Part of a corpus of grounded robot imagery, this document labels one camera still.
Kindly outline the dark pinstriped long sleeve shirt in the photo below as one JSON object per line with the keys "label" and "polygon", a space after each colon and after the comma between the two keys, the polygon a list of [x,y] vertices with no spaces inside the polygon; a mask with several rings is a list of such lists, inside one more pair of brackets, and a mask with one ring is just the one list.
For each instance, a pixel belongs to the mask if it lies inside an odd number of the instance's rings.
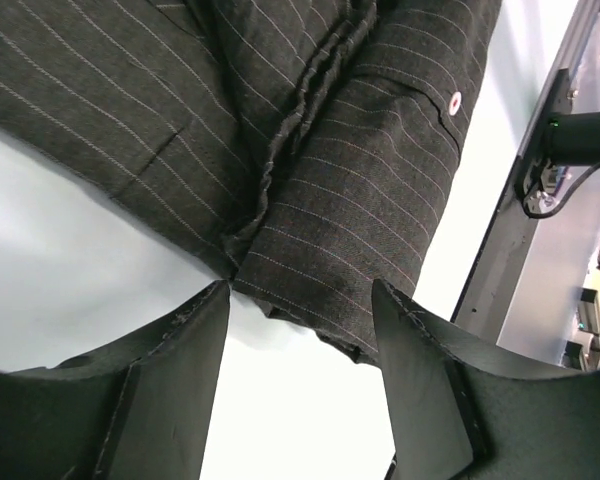
{"label": "dark pinstriped long sleeve shirt", "polygon": [[378,361],[412,293],[497,1],[0,1],[0,127],[273,318]]}

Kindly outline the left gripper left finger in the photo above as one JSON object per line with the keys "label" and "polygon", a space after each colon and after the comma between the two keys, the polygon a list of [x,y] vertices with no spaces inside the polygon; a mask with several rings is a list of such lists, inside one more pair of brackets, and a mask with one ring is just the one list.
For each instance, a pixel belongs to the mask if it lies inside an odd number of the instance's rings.
{"label": "left gripper left finger", "polygon": [[0,479],[196,479],[230,311],[216,281],[53,368],[0,372]]}

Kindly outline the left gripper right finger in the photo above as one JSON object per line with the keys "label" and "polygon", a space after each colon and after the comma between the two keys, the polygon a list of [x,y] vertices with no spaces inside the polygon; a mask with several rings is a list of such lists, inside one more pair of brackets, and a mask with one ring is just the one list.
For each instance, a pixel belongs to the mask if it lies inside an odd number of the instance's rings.
{"label": "left gripper right finger", "polygon": [[394,479],[600,479],[600,369],[486,342],[383,280],[373,320]]}

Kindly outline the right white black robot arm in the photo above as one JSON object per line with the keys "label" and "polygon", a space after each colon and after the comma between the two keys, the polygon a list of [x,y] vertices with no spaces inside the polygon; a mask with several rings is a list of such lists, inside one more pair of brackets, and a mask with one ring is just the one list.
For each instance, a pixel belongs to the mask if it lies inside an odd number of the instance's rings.
{"label": "right white black robot arm", "polygon": [[544,133],[543,151],[554,165],[600,164],[600,112],[554,117]]}

